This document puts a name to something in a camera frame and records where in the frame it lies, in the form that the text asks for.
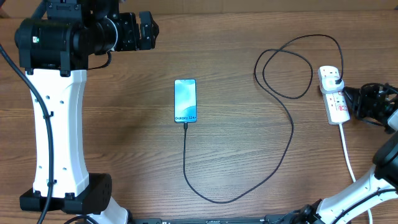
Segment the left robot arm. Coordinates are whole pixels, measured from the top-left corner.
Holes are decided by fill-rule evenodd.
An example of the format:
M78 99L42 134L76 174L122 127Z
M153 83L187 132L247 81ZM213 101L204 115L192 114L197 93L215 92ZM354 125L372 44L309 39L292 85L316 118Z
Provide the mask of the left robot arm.
M15 33L18 74L30 88L36 168L24 211L63 211L85 223L132 223L112 196L112 179L90 173L83 152L82 107L90 55L150 50L159 26L149 11L120 12L117 1L43 1Z

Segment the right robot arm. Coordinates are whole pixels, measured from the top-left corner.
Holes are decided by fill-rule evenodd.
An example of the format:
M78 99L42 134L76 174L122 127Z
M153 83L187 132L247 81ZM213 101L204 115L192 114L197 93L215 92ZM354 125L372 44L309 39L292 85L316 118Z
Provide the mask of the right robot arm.
M367 83L361 88L320 87L330 124L339 127L343 153L350 163L343 123L356 119L383 126L391 138L373 157L373 165L340 193L306 205L292 223L349 223L382 202L397 198L397 88Z

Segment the blue Samsung Galaxy smartphone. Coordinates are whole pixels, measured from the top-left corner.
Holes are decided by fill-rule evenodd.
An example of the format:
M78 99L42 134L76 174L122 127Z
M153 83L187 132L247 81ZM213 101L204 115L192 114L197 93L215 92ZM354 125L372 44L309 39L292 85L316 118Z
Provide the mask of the blue Samsung Galaxy smartphone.
M175 80L174 121L176 123L197 121L197 82L195 79Z

